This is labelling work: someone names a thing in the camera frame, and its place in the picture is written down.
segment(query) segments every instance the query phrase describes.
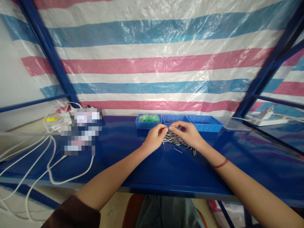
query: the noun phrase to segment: hand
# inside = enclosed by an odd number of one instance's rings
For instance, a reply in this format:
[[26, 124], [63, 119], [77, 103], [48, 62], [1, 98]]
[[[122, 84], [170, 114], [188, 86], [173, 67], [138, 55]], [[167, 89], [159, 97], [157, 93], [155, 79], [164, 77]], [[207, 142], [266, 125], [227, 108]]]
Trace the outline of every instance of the hand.
[[149, 151], [150, 153], [157, 150], [159, 146], [162, 144], [162, 141], [164, 140], [164, 137], [167, 134], [167, 132], [168, 132], [168, 128], [166, 125], [158, 124], [149, 131], [148, 136], [145, 142], [142, 144], [141, 148]]
[[200, 136], [196, 127], [192, 123], [177, 121], [170, 125], [169, 130], [177, 134], [189, 146], [193, 147], [198, 151], [201, 150], [202, 146], [208, 145], [206, 141]]

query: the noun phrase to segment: yellow tag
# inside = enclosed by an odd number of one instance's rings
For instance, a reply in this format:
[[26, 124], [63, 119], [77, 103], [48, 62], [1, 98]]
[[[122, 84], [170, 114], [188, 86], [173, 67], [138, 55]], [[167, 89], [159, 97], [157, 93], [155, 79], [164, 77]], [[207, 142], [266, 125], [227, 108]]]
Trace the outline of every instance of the yellow tag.
[[48, 118], [48, 119], [43, 119], [44, 121], [56, 121], [57, 118]]

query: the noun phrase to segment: brown sleeve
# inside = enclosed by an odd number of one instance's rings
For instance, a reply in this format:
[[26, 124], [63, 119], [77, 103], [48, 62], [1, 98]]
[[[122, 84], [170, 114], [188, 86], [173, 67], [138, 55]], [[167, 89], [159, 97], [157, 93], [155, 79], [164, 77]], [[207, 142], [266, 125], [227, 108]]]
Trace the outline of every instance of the brown sleeve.
[[99, 211], [72, 195], [51, 214], [41, 228], [99, 228], [99, 224]]

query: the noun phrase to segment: blue shelf frame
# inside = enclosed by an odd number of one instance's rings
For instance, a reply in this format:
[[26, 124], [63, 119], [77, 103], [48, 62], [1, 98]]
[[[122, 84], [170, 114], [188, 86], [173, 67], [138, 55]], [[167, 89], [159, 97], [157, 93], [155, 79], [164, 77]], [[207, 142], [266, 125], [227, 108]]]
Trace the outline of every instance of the blue shelf frame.
[[[76, 96], [76, 92], [73, 88], [73, 85], [69, 81], [69, 78], [61, 64], [61, 61], [55, 51], [51, 37], [45, 28], [39, 13], [32, 0], [17, 0], [18, 5], [24, 14], [32, 32], [34, 33], [47, 61], [49, 62], [58, 82], [60, 88], [63, 91], [63, 95], [55, 96], [52, 98], [45, 98], [41, 100], [26, 102], [22, 104], [7, 106], [0, 108], [0, 112], [6, 112], [18, 108], [23, 108], [35, 104], [40, 104], [47, 101], [57, 100], [60, 98], [67, 98], [69, 101], [74, 103], [79, 103], [79, 100]], [[78, 108], [76, 104], [71, 104], [74, 108]]]
[[[35, 37], [37, 38], [37, 41], [43, 53], [45, 54], [45, 57], [48, 60], [51, 69], [53, 70], [64, 94], [52, 98], [45, 98], [41, 100], [3, 107], [0, 108], [0, 112], [23, 108], [23, 107], [40, 104], [43, 102], [52, 101], [60, 98], [67, 98], [71, 102], [79, 103], [75, 90], [71, 82], [69, 81], [68, 76], [65, 73], [61, 61], [54, 49], [54, 45], [52, 43], [51, 37], [39, 16], [39, 13], [33, 3], [33, 0], [17, 0], [17, 3], [21, 11], [23, 12], [31, 30], [33, 31]], [[244, 118], [257, 99], [304, 109], [303, 104], [261, 96], [262, 91], [267, 86], [269, 81], [272, 79], [272, 77], [274, 76], [278, 68], [281, 66], [281, 64], [285, 60], [287, 60], [288, 58], [290, 58], [291, 56], [293, 56], [294, 54], [296, 54], [297, 52], [299, 52], [301, 49], [304, 48], [304, 41], [301, 41], [298, 44], [294, 45], [294, 43], [302, 33], [303, 29], [304, 29], [304, 0], [301, 2], [294, 16], [291, 18], [290, 22], [288, 23], [287, 29], [283, 33], [282, 37], [279, 39], [279, 42], [274, 48], [273, 52], [265, 62], [264, 66], [259, 71], [257, 77], [253, 80], [253, 82], [249, 86], [247, 94], [243, 99], [243, 101], [241, 102], [234, 117]], [[13, 189], [15, 188], [15, 186], [13, 185], [9, 185], [9, 184], [5, 184], [5, 185], [8, 188], [13, 188]], [[26, 193], [28, 191], [28, 188], [29, 187], [26, 185], [21, 185], [19, 188], [19, 192]], [[56, 208], [58, 206], [56, 202], [43, 196], [37, 191], [32, 192], [31, 198], [48, 205], [50, 208]], [[225, 218], [227, 219], [229, 226], [233, 228], [234, 225], [221, 201], [219, 201], [219, 205], [224, 213]], [[251, 215], [246, 209], [244, 209], [244, 214], [245, 214], [246, 226], [249, 227], [252, 225]]]
[[[277, 72], [277, 70], [282, 65], [282, 63], [304, 48], [304, 40], [294, 45], [303, 31], [304, 31], [304, 1], [302, 1], [301, 4], [299, 5], [295, 14], [288, 23], [285, 32], [283, 33], [282, 37], [279, 39], [273, 52], [270, 54], [265, 64], [259, 71], [257, 77], [250, 84], [247, 94], [244, 97], [243, 101], [241, 102], [239, 108], [235, 112], [234, 117], [245, 118], [247, 113], [252, 108], [252, 106], [254, 105], [257, 99], [277, 103], [280, 105], [290, 106], [294, 108], [304, 109], [304, 104], [301, 103], [261, 96], [261, 93], [264, 91], [265, 87], [273, 78], [274, 74]], [[284, 141], [278, 139], [277, 137], [268, 134], [267, 132], [263, 131], [261, 128], [253, 124], [250, 124], [247, 121], [243, 121], [243, 123], [271, 137], [272, 139], [294, 150], [295, 152], [304, 155], [304, 151], [300, 151], [299, 149], [293, 147], [288, 143], [285, 143]]]

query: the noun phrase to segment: metal nail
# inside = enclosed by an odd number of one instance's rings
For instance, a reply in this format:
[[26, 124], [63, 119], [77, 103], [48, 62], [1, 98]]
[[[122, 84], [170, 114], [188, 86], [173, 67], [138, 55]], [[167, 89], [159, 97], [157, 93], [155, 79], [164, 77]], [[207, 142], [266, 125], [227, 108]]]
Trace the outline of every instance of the metal nail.
[[[175, 149], [175, 148], [173, 148], [173, 149]], [[177, 150], [178, 152], [180, 152], [180, 153], [182, 153], [180, 150], [178, 150], [178, 149], [175, 149], [175, 150]]]

